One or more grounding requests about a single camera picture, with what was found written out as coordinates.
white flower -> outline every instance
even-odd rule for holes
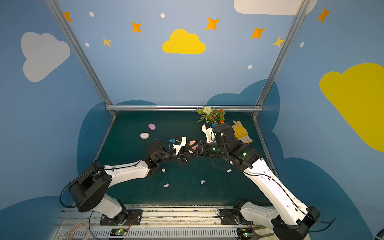
[[[205,107],[205,108],[203,109],[203,112],[204,112],[205,114],[210,114],[212,111],[213,111],[213,110],[212,110],[211,107]]]

yellow and white work glove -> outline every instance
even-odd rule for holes
[[[242,141],[243,143],[251,143],[253,140],[249,137],[247,130],[243,127],[240,121],[233,121],[234,125],[232,126],[235,131],[235,137]]]

yellow star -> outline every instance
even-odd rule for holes
[[[325,8],[324,8],[324,10],[323,10],[323,12],[321,13],[321,15],[317,18],[317,20],[321,20],[321,22],[323,23],[324,22],[324,19],[327,17],[327,15],[328,14],[330,14],[331,13],[331,11],[327,11],[327,10],[325,10]]]
[[[279,46],[279,48],[280,48],[281,43],[284,42],[284,41],[285,41],[285,39],[281,40],[281,39],[280,39],[280,36],[278,36],[278,37],[277,37],[277,42],[274,43],[274,44],[272,44],[272,46],[273,46],[273,45],[277,45],[277,46]]]
[[[216,31],[216,25],[217,25],[217,22],[219,21],[219,19],[216,19],[216,20],[212,20],[210,18],[208,18],[208,26],[207,26],[207,29],[213,29]]]
[[[112,40],[107,41],[107,40],[105,40],[104,38],[103,38],[103,40],[104,40],[103,45],[108,45],[109,47],[111,47],[111,46],[109,45],[109,42],[112,41]]]
[[[72,21],[72,19],[70,18],[70,12],[66,12],[66,13],[64,13],[64,16],[65,16],[65,18],[68,20],[68,21]]]
[[[133,26],[132,32],[137,31],[137,32],[141,33],[141,30],[140,30],[141,23],[135,24],[135,23],[131,22],[131,24]]]
[[[251,39],[252,39],[252,38],[258,38],[258,39],[260,39],[260,38],[262,37],[262,33],[263,33],[264,30],[265,30],[265,28],[264,28],[264,29],[258,29],[258,28],[255,28],[255,32],[254,32],[253,35],[251,36]]]

dark green table surface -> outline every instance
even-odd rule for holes
[[[98,160],[104,165],[118,165],[135,162],[146,156],[142,132],[149,133],[147,145],[158,139],[166,143],[175,136],[191,140],[205,139],[201,131],[202,122],[196,123],[196,112],[119,112],[105,141]],[[225,123],[241,121],[252,146],[266,159],[250,113],[227,113]],[[156,125],[151,131],[148,124]],[[197,158],[179,166],[177,161],[161,162],[165,172],[152,177],[122,182],[108,189],[107,194],[119,198],[124,204],[166,204],[166,205],[234,205],[247,199],[257,205],[271,206],[260,189],[243,173],[224,159]]]

robotic arm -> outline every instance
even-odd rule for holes
[[[315,207],[299,201],[272,173],[264,159],[249,144],[235,138],[227,124],[207,123],[202,126],[207,140],[198,140],[187,146],[186,137],[172,139],[173,149],[167,151],[161,142],[154,142],[148,156],[140,161],[117,166],[92,163],[79,178],[70,184],[70,193],[80,212],[94,210],[103,213],[116,225],[127,220],[127,210],[119,200],[106,194],[109,187],[120,182],[154,175],[159,162],[178,160],[180,165],[197,157],[223,157],[237,167],[267,196],[274,208],[240,201],[233,209],[223,209],[220,220],[225,224],[253,221],[273,229],[280,240],[303,240],[309,228],[319,218]]]

